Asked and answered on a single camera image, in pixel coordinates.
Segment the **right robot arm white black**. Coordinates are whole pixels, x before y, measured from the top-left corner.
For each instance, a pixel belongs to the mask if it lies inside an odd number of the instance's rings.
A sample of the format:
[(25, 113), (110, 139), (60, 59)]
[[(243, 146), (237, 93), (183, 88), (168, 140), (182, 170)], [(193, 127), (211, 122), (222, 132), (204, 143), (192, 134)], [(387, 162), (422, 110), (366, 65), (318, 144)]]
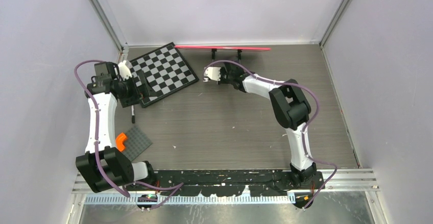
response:
[(291, 182), (301, 189), (309, 185), (317, 173), (308, 138), (311, 106), (297, 81), (272, 81), (230, 62), (217, 67), (208, 77), (219, 84), (230, 84), (236, 90), (270, 101), (274, 116), (288, 138)]

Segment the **black white marker pen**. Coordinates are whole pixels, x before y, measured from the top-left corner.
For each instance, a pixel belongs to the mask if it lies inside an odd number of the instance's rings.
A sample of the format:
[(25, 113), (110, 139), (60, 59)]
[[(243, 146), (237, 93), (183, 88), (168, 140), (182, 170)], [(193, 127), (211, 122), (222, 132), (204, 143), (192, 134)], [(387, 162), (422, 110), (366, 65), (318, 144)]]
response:
[(134, 107), (134, 105), (131, 106), (131, 122), (132, 122), (132, 124), (135, 124), (135, 107)]

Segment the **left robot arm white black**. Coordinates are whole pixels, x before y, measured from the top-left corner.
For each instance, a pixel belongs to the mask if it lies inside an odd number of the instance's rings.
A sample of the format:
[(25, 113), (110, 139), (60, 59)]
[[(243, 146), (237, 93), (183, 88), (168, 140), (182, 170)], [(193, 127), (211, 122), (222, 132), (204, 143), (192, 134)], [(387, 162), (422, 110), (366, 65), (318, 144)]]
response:
[(115, 135), (115, 112), (118, 104), (132, 107), (149, 94), (141, 91), (123, 60), (117, 64), (100, 60), (90, 60), (95, 74), (91, 82), (84, 84), (78, 69), (74, 75), (84, 89), (90, 109), (89, 136), (85, 153), (76, 157), (76, 168), (89, 188), (94, 192), (115, 189), (129, 196), (126, 186), (137, 183), (144, 190), (156, 186), (157, 177), (149, 161), (133, 163), (119, 149)]

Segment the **whiteboard with pink frame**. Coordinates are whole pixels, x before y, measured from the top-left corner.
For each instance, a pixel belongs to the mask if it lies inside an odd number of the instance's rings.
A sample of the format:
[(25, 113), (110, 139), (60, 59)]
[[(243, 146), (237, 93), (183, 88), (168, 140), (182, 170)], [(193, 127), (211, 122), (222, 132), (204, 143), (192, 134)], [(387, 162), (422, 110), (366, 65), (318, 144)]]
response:
[(198, 46), (198, 45), (175, 45), (179, 49), (209, 49), (209, 50), (225, 50), (225, 51), (250, 51), (250, 52), (265, 52), (270, 51), (269, 47), (238, 47), (238, 46)]

